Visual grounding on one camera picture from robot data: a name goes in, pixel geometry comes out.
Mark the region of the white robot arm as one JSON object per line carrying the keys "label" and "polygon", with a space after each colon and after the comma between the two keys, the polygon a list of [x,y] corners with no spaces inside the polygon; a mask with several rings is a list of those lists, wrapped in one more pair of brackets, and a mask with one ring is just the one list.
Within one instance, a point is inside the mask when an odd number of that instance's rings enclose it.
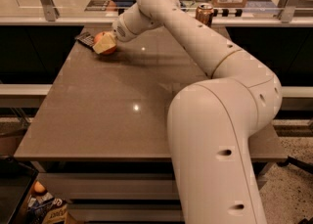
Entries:
{"label": "white robot arm", "polygon": [[164,26],[206,79],[172,100],[167,135],[185,224],[267,224],[248,139],[282,104],[276,74],[180,8],[179,0],[136,0],[97,37],[93,49]]}

